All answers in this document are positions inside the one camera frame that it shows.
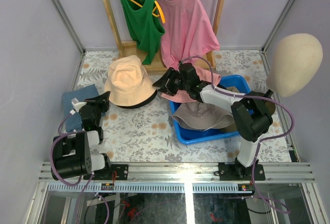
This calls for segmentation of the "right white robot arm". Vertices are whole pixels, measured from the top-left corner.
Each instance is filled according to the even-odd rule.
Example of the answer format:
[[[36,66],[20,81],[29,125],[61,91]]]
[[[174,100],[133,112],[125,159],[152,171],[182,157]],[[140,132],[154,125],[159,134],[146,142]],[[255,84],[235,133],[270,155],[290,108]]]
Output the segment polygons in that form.
[[[244,140],[229,172],[241,180],[253,179],[259,173],[262,169],[257,158],[260,142],[273,123],[270,110],[275,104],[271,90],[238,95],[216,87],[213,81],[201,80],[191,63],[180,63],[178,70],[169,68],[153,86],[170,96],[185,91],[193,100],[231,112],[237,131]]]

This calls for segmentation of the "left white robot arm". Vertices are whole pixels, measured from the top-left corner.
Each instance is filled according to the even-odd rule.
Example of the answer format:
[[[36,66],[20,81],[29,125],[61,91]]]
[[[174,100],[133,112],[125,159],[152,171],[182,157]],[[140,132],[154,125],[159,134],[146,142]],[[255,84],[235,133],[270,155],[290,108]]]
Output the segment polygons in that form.
[[[110,92],[94,98],[79,101],[72,99],[69,116],[78,114],[82,129],[57,136],[53,140],[50,152],[51,174],[54,180],[80,177],[95,180],[111,178],[113,168],[109,157],[104,154],[92,155],[90,147],[103,141],[103,129],[100,126],[102,114],[109,109]]]

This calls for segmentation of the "peach bucket hat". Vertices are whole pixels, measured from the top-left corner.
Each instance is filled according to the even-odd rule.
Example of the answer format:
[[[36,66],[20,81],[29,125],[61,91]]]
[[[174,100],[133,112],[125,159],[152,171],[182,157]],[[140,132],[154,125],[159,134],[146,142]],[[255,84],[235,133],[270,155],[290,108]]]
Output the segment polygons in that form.
[[[156,88],[136,55],[120,58],[110,64],[104,85],[105,92],[126,94],[133,91],[147,93],[151,90]]]

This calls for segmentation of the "pink bucket hat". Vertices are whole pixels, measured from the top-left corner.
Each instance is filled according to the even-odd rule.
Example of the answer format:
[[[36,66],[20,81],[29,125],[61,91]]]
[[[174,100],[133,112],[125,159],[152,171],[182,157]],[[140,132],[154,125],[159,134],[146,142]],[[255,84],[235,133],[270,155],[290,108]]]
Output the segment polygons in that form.
[[[199,76],[201,80],[211,82],[211,72],[209,70],[203,69],[199,66],[195,67],[196,73]],[[220,83],[221,75],[217,73],[213,73],[213,83],[214,85],[217,85]],[[186,91],[178,90],[176,95],[170,96],[168,94],[162,93],[161,97],[170,100],[172,102],[176,103],[188,103],[188,102],[195,102],[194,99],[192,99],[189,94]]]

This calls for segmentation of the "black bucket hat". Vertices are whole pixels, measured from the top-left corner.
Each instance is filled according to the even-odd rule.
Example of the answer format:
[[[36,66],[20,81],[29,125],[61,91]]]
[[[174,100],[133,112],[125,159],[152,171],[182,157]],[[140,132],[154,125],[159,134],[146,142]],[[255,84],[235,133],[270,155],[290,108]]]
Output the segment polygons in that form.
[[[133,91],[126,94],[111,93],[109,100],[112,104],[123,109],[137,109],[149,104],[155,99],[157,90],[151,90],[147,93],[142,91]]]

